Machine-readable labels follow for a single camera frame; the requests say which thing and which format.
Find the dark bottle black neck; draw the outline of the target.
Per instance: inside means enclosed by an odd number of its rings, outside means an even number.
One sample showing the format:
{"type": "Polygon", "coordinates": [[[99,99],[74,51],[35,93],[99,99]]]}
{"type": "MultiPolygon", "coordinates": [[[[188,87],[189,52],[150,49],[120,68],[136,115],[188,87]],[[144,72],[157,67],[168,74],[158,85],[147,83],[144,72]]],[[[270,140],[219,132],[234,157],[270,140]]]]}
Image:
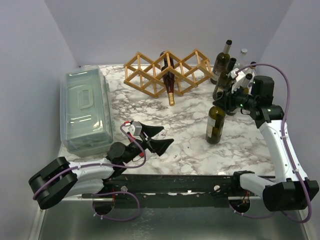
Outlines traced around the dark bottle black neck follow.
{"type": "Polygon", "coordinates": [[[233,70],[236,62],[237,62],[237,59],[232,57],[228,63],[226,70],[221,72],[219,79],[217,81],[217,84],[216,84],[214,91],[212,93],[212,98],[214,100],[216,100],[219,97],[218,92],[222,92],[226,88],[226,86],[228,85],[228,82],[229,82],[228,74],[230,73],[231,70],[233,70]]]}
{"type": "Polygon", "coordinates": [[[213,105],[208,112],[205,139],[209,144],[218,144],[221,140],[226,113],[213,105]]]}

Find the green bottle silver foil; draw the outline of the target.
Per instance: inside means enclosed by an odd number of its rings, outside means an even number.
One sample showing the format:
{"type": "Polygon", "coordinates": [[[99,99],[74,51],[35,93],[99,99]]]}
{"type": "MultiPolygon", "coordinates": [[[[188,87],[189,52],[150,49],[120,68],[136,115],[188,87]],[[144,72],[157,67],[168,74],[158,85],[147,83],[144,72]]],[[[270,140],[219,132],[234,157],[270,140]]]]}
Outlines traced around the green bottle silver foil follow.
{"type": "MultiPolygon", "coordinates": [[[[242,82],[241,87],[243,88],[243,91],[246,94],[249,94],[249,92],[250,92],[249,86],[250,86],[250,82],[252,79],[253,79],[253,75],[251,73],[248,73],[248,74],[246,74],[246,76],[242,82]]],[[[238,111],[239,111],[238,109],[235,109],[234,111],[227,111],[226,114],[229,116],[234,116],[238,111]]]]}

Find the green wine bottle brown label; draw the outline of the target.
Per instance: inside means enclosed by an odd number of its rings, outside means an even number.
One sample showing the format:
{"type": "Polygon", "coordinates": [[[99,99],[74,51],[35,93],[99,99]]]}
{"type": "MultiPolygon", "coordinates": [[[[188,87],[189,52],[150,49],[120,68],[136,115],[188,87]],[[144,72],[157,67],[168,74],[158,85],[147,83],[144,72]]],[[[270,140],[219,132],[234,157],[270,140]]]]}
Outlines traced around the green wine bottle brown label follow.
{"type": "Polygon", "coordinates": [[[213,77],[210,79],[210,82],[214,85],[217,84],[220,74],[227,69],[227,66],[230,61],[229,51],[231,45],[232,40],[228,39],[225,43],[223,51],[220,52],[215,59],[215,63],[212,70],[213,77]]]}

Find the clear tall bottle blue label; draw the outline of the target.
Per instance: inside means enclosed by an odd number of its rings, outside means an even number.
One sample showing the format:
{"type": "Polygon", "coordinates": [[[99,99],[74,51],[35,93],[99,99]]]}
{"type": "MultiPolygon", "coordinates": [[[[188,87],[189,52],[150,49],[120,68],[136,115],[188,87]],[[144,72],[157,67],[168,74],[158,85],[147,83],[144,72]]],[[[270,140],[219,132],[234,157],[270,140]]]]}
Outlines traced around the clear tall bottle blue label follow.
{"type": "Polygon", "coordinates": [[[252,76],[254,77],[257,74],[256,66],[250,66],[250,67],[246,68],[245,74],[252,74],[252,76]]]}

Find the clear squat glass bottle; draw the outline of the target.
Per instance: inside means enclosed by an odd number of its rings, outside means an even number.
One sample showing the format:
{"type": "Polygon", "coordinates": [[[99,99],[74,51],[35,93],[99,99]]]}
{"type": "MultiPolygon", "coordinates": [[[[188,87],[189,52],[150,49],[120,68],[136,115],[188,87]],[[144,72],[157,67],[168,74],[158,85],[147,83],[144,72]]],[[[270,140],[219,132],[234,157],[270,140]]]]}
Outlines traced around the clear squat glass bottle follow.
{"type": "Polygon", "coordinates": [[[235,68],[242,68],[246,65],[246,58],[247,58],[248,50],[246,48],[242,48],[238,57],[236,58],[236,63],[234,65],[235,68]]]}

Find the red bottle gold foil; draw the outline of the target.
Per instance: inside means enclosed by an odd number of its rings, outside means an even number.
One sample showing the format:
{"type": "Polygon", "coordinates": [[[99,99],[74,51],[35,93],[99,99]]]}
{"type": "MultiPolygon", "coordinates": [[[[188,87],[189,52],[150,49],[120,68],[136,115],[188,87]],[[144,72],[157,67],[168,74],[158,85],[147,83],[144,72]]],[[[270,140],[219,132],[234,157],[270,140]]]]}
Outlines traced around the red bottle gold foil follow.
{"type": "MultiPolygon", "coordinates": [[[[165,68],[167,68],[169,66],[167,57],[165,57],[162,61],[160,61],[159,65],[161,70],[164,70],[165,68]]],[[[162,80],[166,87],[169,105],[172,107],[175,105],[175,99],[174,99],[175,75],[172,72],[168,71],[162,76],[162,80]]]]}

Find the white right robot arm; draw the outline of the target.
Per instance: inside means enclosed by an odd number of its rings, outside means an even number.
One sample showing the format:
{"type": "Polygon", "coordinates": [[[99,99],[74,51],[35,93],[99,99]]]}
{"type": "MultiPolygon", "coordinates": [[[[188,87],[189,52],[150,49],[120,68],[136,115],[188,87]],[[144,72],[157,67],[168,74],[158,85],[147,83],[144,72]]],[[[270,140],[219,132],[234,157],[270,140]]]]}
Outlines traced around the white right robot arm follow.
{"type": "Polygon", "coordinates": [[[252,92],[246,93],[242,88],[244,79],[241,73],[227,77],[227,87],[214,105],[228,112],[237,108],[249,111],[267,144],[275,179],[270,181],[242,171],[230,183],[230,191],[236,196],[247,191],[254,193],[270,212],[304,210],[318,193],[319,185],[302,169],[289,138],[284,111],[273,104],[274,80],[268,76],[255,76],[252,92]]]}

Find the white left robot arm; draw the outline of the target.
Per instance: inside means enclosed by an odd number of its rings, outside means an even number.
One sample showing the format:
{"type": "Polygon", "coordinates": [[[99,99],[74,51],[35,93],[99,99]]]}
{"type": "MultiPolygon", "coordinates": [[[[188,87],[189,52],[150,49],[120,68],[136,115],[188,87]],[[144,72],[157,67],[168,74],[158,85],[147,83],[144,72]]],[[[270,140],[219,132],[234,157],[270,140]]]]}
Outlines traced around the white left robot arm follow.
{"type": "Polygon", "coordinates": [[[29,179],[32,199],[37,201],[40,209],[46,210],[64,198],[75,195],[97,194],[101,198],[107,197],[111,185],[104,180],[118,177],[130,169],[128,163],[138,156],[143,157],[143,162],[133,165],[132,169],[142,167],[147,162],[146,150],[158,156],[166,152],[174,139],[153,139],[162,130],[162,126],[126,121],[120,126],[120,131],[130,143],[114,142],[106,157],[89,162],[68,161],[64,156],[54,159],[29,179]]]}

